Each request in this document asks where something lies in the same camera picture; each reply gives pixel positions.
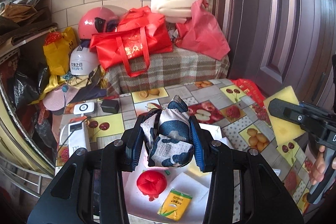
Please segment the brown door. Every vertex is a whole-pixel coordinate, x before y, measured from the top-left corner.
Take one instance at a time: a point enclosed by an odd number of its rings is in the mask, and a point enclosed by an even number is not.
[[[317,103],[336,50],[336,1],[233,3],[231,25],[226,30],[231,47],[229,77],[252,79],[267,95],[292,85],[300,100]]]

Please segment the camouflage cloth bag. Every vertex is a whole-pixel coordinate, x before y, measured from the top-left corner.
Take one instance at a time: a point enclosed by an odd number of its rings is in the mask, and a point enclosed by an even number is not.
[[[181,167],[191,161],[194,149],[188,106],[178,95],[166,109],[152,109],[140,126],[149,155],[148,166]]]

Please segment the red pincushion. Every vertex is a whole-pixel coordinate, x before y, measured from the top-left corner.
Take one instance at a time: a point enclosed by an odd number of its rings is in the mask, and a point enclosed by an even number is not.
[[[136,185],[144,195],[149,196],[150,201],[153,201],[166,189],[167,180],[160,172],[148,170],[139,175]]]

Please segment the yellow sponge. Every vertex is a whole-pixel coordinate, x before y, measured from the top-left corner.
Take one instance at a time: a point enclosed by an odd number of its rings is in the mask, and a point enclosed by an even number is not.
[[[203,177],[209,173],[203,173],[201,172],[200,168],[196,165],[196,160],[193,157],[191,162],[188,164],[188,171],[192,172],[194,175],[197,175],[198,177]]]
[[[301,136],[305,131],[303,131],[300,126],[297,124],[273,117],[269,114],[268,111],[268,105],[269,102],[275,98],[278,98],[280,100],[299,105],[299,101],[296,98],[296,95],[294,93],[294,90],[291,86],[288,86],[284,88],[283,90],[279,91],[278,93],[275,93],[273,96],[267,98],[264,101],[269,119],[271,121],[273,131],[275,138],[277,140],[278,145],[282,145],[286,142],[289,142],[299,136]]]

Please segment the red tote bag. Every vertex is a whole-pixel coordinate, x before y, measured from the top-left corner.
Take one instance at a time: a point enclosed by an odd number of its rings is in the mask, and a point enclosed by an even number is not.
[[[90,51],[96,51],[102,67],[124,63],[127,74],[136,77],[145,73],[150,66],[150,54],[172,52],[166,20],[154,14],[148,6],[129,10],[120,20],[116,32],[92,35]],[[131,72],[130,59],[143,56],[146,69]]]

